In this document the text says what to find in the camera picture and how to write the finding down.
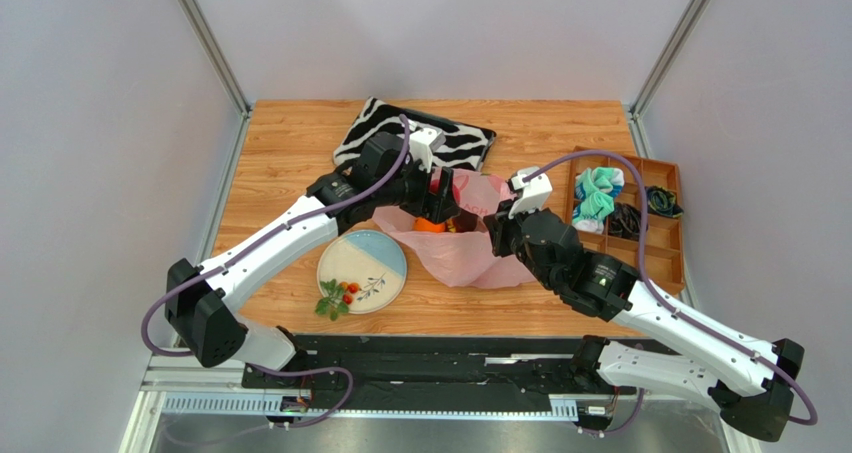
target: green leaf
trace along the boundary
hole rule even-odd
[[[330,304],[328,302],[328,298],[323,298],[317,302],[317,308],[316,310],[314,310],[314,312],[316,312],[316,314],[320,316],[325,316],[326,313],[328,313],[329,306]]]

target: pink plastic bag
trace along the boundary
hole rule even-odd
[[[501,201],[512,197],[503,180],[475,171],[454,170],[453,185],[459,206],[478,216],[494,213]],[[503,288],[535,281],[514,256],[491,254],[488,232],[411,231],[415,218],[397,207],[376,209],[373,220],[393,239],[413,249],[426,271],[447,286]]]

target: orange object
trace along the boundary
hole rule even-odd
[[[443,233],[447,231],[447,225],[444,223],[435,224],[426,218],[417,218],[414,220],[414,231],[430,231],[432,233]]]

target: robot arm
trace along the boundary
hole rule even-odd
[[[793,403],[790,386],[756,357],[720,337],[754,351],[795,378],[804,349],[790,340],[769,343],[748,337],[664,294],[665,308],[639,280],[639,272],[609,255],[587,251],[577,231],[550,210],[544,175],[525,181],[537,168],[509,180],[518,195],[485,218],[493,253],[515,255],[546,289],[574,310],[642,332],[683,356],[634,350],[587,337],[575,355],[578,372],[613,386],[665,392],[719,411],[734,428],[777,441]],[[705,326],[684,321],[689,316]]]
[[[434,172],[439,174],[438,189],[430,191],[432,152],[443,143],[443,133],[408,124],[415,130],[408,152],[401,151],[403,140],[378,133],[367,141],[357,160],[320,177],[289,210],[247,240],[195,267],[183,259],[169,269],[169,290],[202,271],[222,270],[166,303],[166,319],[202,366],[213,367],[228,359],[272,370],[286,366],[296,353],[289,333],[281,327],[256,324],[239,315],[239,309],[294,260],[370,219],[377,207],[396,205],[435,223],[458,214],[451,169]],[[372,194],[332,208],[375,185],[389,174],[400,154],[407,153],[410,158]],[[329,211],[316,214],[320,210]],[[296,218],[300,221],[291,227]]]

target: white bracket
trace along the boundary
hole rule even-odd
[[[553,192],[553,185],[550,184],[550,178],[542,173],[530,181],[524,181],[524,178],[536,171],[538,171],[537,166],[524,168],[523,170],[518,170],[517,173],[509,178],[509,188],[518,195],[515,203],[512,204],[512,209],[509,210],[509,219],[514,218],[518,213],[544,208],[544,202],[547,201]]]
[[[444,144],[444,132],[431,127],[422,127],[415,121],[408,121],[411,136],[408,139],[408,151],[414,160],[421,160],[421,168],[432,171],[434,153]]]
[[[604,347],[598,361],[598,374],[610,385],[645,388],[719,412],[719,405],[707,391],[716,386],[717,378],[694,360],[637,350],[613,341]]]

